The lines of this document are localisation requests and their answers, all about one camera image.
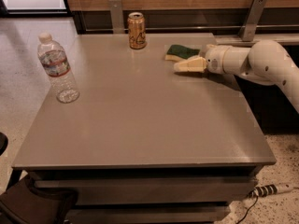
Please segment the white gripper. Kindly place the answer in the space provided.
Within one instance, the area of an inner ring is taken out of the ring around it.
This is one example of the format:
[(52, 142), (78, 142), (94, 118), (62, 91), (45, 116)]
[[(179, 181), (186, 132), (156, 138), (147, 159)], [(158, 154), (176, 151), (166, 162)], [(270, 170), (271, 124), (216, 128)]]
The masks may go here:
[(203, 73), (206, 68), (214, 74), (224, 74), (224, 56), (231, 46), (206, 44), (199, 55), (174, 64), (176, 72), (200, 72)]

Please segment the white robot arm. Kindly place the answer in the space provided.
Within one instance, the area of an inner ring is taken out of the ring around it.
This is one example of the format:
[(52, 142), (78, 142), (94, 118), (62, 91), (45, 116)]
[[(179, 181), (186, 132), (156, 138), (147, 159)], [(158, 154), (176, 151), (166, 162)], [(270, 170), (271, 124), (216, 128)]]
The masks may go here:
[(176, 72), (232, 74), (261, 85), (276, 85), (299, 113), (299, 68), (276, 41), (262, 40), (251, 48), (210, 45), (206, 55), (175, 63)]

